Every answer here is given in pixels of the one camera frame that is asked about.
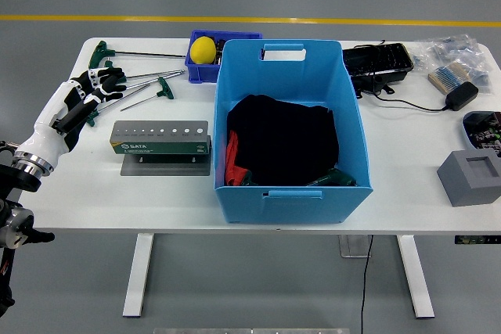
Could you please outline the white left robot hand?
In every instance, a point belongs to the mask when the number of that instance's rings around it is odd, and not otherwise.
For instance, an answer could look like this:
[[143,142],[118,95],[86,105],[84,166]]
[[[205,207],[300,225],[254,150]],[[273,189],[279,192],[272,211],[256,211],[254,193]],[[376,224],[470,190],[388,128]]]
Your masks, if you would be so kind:
[[31,160],[47,172],[55,169],[59,157],[76,146],[81,129],[97,106],[123,96],[126,86],[120,83],[122,78],[120,68],[99,68],[64,81],[39,114],[32,136],[16,150],[16,163]]

